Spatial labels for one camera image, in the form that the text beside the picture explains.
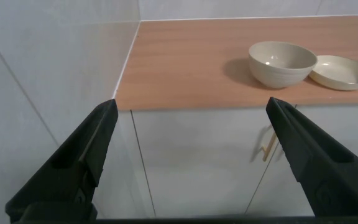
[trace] plate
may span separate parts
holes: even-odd
[[[335,90],[358,90],[358,61],[349,58],[320,55],[310,78]]]

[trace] wooden countertop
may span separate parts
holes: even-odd
[[[248,48],[291,42],[316,55],[358,60],[358,16],[142,22],[116,100],[120,110],[358,103],[357,91],[305,81],[264,87],[249,71]]]

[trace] white cabinet door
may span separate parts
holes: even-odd
[[[255,217],[314,215],[301,184],[292,174],[281,144],[278,144],[246,214]]]
[[[266,133],[264,109],[133,111],[133,116],[156,216],[245,212],[267,166],[260,147],[273,134]]]
[[[358,156],[358,105],[297,106],[306,117]],[[267,167],[247,215],[313,215],[301,185],[296,182],[281,145]]]
[[[298,106],[297,109],[358,156],[358,105]]]

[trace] ceramic bowl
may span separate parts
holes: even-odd
[[[252,75],[271,88],[283,88],[304,80],[317,63],[316,55],[295,44],[267,41],[249,49]]]
[[[317,59],[310,78],[335,90],[358,90],[358,61],[333,55]]]

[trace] cabinet handle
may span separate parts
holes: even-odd
[[[264,152],[263,161],[266,162],[267,157],[270,154],[270,151],[272,150],[274,141],[276,140],[276,133],[273,131],[272,138],[270,139],[270,142],[268,143],[267,147],[262,146],[262,151]]]

